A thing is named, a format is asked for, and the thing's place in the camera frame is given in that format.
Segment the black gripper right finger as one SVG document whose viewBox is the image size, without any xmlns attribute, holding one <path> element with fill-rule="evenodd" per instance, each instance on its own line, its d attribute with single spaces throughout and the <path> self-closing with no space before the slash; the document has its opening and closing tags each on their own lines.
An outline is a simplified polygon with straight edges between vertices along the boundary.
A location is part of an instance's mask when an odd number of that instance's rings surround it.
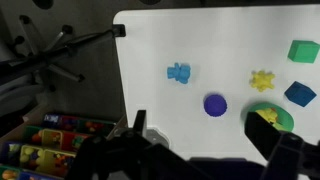
<svg viewBox="0 0 320 180">
<path fill-rule="evenodd" d="M 256 112 L 248 112 L 244 133 L 265 160 L 269 160 L 281 133 Z"/>
</svg>

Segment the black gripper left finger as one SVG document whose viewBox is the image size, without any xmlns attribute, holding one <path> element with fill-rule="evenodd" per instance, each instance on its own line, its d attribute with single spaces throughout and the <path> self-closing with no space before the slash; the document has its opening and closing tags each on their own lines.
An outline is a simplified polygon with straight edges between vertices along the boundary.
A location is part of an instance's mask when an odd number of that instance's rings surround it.
<svg viewBox="0 0 320 180">
<path fill-rule="evenodd" d="M 146 136 L 146 110 L 138 110 L 133 125 L 134 136 Z"/>
</svg>

